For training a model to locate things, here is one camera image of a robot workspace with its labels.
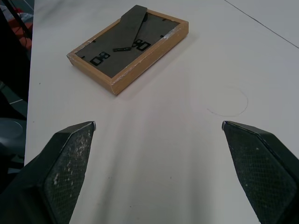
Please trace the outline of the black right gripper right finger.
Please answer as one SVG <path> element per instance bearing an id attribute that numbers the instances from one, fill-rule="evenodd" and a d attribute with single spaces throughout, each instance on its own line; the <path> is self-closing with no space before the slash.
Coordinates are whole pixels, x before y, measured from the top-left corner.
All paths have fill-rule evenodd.
<path id="1" fill-rule="evenodd" d="M 299 222 L 299 160 L 272 133 L 223 121 L 238 180 L 262 224 Z"/>

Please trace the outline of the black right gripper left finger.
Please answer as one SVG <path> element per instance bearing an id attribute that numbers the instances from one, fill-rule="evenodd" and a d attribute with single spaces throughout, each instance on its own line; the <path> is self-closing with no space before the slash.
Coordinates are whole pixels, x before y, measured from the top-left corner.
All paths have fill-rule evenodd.
<path id="1" fill-rule="evenodd" d="M 0 195 L 2 224 L 68 224 L 84 183 L 94 121 L 55 133 Z"/>

